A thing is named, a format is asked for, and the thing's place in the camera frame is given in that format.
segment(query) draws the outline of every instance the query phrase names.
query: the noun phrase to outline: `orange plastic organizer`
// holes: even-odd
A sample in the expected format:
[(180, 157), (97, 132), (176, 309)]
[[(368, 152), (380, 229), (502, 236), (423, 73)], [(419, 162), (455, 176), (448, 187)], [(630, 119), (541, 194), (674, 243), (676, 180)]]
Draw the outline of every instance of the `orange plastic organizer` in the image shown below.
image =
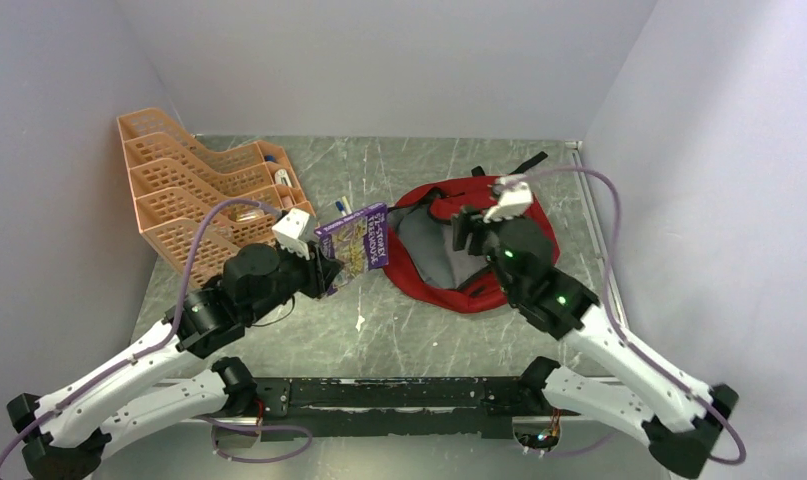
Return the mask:
[[(312, 215), (285, 150), (256, 141), (225, 152), (209, 150), (157, 108), (117, 119), (141, 235), (177, 271), (185, 268), (200, 221), (230, 197), (260, 200)], [(272, 156), (275, 162), (265, 161)], [(285, 170), (292, 187), (274, 184)], [(274, 217), (243, 205), (215, 216), (197, 249), (191, 283), (199, 287), (250, 243), (272, 244)]]

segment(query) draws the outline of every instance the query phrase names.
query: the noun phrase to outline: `bag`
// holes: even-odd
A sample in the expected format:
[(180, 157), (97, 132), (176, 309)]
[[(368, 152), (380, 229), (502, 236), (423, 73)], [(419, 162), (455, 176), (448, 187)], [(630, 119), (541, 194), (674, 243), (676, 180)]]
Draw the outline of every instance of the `bag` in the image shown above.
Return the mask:
[[(511, 174), (524, 173), (547, 158), (540, 152)], [(406, 295), (458, 313), (477, 313), (506, 304), (506, 297), (483, 256), (453, 251), (450, 218), (463, 206), (494, 206), (491, 185), (498, 176), (475, 168), (471, 177), (422, 185), (403, 195), (388, 211), (388, 265), (385, 275)], [(532, 218), (554, 245), (553, 227), (533, 197), (524, 215)]]

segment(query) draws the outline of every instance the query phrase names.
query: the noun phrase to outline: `purple book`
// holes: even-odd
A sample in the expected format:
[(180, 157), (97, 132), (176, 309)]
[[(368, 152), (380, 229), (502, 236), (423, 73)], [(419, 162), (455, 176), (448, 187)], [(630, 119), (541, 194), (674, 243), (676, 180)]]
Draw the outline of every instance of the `purple book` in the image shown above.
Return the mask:
[(357, 276), (388, 265), (388, 206), (375, 203), (315, 229), (321, 252), (344, 266), (327, 293)]

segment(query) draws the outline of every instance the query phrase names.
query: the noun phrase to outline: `gray marble table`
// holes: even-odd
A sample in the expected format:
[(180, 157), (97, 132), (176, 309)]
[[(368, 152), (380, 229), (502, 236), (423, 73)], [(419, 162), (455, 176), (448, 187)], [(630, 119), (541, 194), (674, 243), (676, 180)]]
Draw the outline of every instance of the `gray marble table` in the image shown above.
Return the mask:
[[(412, 188), (470, 175), (481, 165), (506, 174), (544, 150), (539, 168), (570, 165), (576, 152), (563, 142), (434, 138), (201, 136), (215, 150), (257, 138), (282, 145), (322, 223), (338, 218), (334, 201), (347, 195), (354, 209), (394, 203)], [(597, 219), (583, 182), (562, 174), (533, 183), (562, 251), (558, 266), (593, 291), (602, 285)], [(133, 333), (133, 341), (174, 305), (179, 276), (161, 259)], [(415, 301), (373, 271), (337, 294), (315, 303), (298, 297), (294, 312), (213, 355), (238, 356), (256, 376), (473, 376), (516, 375), (538, 355), (554, 358), (587, 376), (607, 373), (592, 360), (566, 349), (529, 326), (508, 307), (458, 315)], [(282, 307), (271, 314), (278, 318)], [(365, 321), (359, 325), (359, 316)], [(179, 372), (192, 376), (206, 365)]]

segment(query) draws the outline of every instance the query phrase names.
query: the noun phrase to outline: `table surface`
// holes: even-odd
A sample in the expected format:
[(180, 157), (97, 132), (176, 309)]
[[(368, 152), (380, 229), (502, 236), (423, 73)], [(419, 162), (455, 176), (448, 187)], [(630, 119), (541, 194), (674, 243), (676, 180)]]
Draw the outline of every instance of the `table surface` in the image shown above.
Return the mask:
[[(347, 195), (354, 209), (393, 204), (414, 187), (468, 176), (481, 165), (506, 174), (541, 150), (538, 168), (573, 165), (578, 156), (564, 142), (349, 137), (200, 136), (214, 150), (256, 139), (282, 145), (321, 223), (339, 217), (334, 202)], [(531, 183), (561, 249), (557, 266), (598, 294), (602, 262), (597, 219), (578, 175), (561, 174)], [(132, 340), (176, 302), (179, 275), (157, 260)], [(289, 306), (266, 319), (279, 318)], [(359, 322), (360, 315), (364, 322)], [(394, 377), (518, 375), (536, 356), (556, 359), (586, 376), (607, 376), (593, 360), (529, 326), (509, 307), (459, 315), (413, 300), (383, 272), (372, 271), (320, 303), (298, 296), (293, 313), (193, 368), (193, 376), (223, 356), (238, 356), (259, 377)]]

